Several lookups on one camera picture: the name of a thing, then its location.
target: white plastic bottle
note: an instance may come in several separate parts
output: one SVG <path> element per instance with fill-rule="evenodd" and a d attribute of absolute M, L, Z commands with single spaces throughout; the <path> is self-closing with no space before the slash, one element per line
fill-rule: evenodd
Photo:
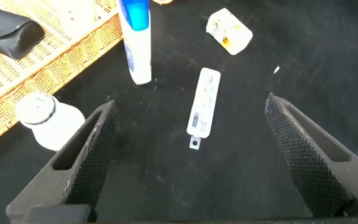
<path fill-rule="evenodd" d="M 129 72 L 137 85 L 152 80 L 149 0 L 119 0 Z"/>
<path fill-rule="evenodd" d="M 41 146 L 53 151 L 59 151 L 85 122 L 77 108 L 46 93 L 23 97 L 16 105 L 16 115 Z"/>

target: basket weave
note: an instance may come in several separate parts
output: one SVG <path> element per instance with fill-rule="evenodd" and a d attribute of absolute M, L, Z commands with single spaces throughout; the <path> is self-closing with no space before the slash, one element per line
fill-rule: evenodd
<path fill-rule="evenodd" d="M 27 2 L 18 6 L 15 0 L 0 0 L 0 9 L 29 17 L 45 31 L 24 58 L 0 54 L 0 136 L 17 123 L 15 105 L 23 96 L 55 93 L 122 39 L 116 0 L 95 0 L 99 20 L 78 37 L 64 32 L 49 0 Z"/>

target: white lid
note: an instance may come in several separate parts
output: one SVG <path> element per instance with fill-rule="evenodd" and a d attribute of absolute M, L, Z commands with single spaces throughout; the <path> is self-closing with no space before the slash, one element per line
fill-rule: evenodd
<path fill-rule="evenodd" d="M 58 101 L 46 93 L 30 93 L 16 104 L 16 116 L 22 123 L 40 124 L 47 121 L 56 110 Z"/>

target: blue bottle cap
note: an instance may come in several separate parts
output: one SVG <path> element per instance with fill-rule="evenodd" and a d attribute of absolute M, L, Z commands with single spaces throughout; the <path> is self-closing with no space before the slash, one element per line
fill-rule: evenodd
<path fill-rule="evenodd" d="M 149 27 L 149 0 L 120 0 L 120 5 L 132 29 L 141 31 Z"/>

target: black tabletop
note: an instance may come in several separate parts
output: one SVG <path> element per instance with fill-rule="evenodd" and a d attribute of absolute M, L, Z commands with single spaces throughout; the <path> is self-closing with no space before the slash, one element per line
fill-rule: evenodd
<path fill-rule="evenodd" d="M 205 31 L 223 7 L 254 34 L 236 56 Z M 134 84 L 121 42 L 55 95 L 85 116 L 116 101 L 122 147 L 114 149 L 98 220 L 310 217 L 265 101 L 270 92 L 286 98 L 358 153 L 358 1 L 174 0 L 150 10 L 150 83 Z M 186 126 L 203 67 L 222 77 L 211 134 L 196 151 Z M 0 138 L 0 223 L 54 154 L 21 124 Z"/>

